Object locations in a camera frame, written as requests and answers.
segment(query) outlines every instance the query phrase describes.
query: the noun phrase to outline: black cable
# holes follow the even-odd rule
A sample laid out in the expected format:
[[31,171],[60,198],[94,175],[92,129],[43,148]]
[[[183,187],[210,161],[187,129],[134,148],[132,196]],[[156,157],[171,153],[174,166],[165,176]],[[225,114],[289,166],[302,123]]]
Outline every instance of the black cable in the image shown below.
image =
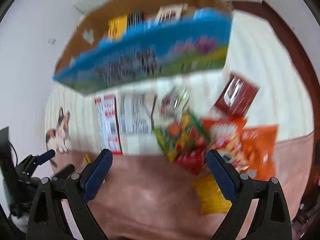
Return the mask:
[[12,149],[13,149],[15,155],[16,155],[16,166],[17,166],[18,165],[18,155],[17,155],[16,149],[13,147],[11,142],[9,142],[9,143],[10,143],[10,145],[11,145],[11,147],[12,147]]

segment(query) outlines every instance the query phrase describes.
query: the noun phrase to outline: barcode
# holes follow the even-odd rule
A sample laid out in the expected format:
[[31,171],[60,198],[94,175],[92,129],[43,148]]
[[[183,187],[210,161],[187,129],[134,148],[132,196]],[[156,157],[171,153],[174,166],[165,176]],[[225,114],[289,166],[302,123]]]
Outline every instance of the barcode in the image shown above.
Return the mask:
[[110,130],[111,130],[111,134],[115,135],[116,134],[116,126],[114,122],[110,123]]

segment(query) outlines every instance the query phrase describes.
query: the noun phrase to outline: cat sticker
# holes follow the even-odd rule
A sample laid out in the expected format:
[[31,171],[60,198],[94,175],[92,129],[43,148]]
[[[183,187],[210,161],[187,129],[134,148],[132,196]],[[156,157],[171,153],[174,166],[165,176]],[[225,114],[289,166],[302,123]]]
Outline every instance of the cat sticker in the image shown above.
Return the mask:
[[[70,111],[64,115],[63,108],[61,107],[59,111],[57,128],[48,130],[45,135],[47,150],[53,149],[55,150],[56,154],[68,153],[65,141],[71,139],[69,135],[69,118]],[[50,163],[57,168],[57,164],[54,160],[51,159]]]

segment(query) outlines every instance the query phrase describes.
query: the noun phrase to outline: cardboard box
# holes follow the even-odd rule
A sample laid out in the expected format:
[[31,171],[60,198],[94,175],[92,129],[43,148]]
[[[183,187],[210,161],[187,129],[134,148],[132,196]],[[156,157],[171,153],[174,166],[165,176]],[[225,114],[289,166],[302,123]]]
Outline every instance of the cardboard box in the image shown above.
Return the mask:
[[[229,12],[229,6],[221,0],[111,0],[105,6],[90,13],[78,26],[61,58],[57,62],[55,74],[67,67],[70,61],[81,53],[96,47],[108,31],[108,20],[126,14],[143,11],[146,15],[156,14],[161,6],[187,3],[190,7],[212,7]],[[83,33],[92,30],[93,42],[83,38]]]

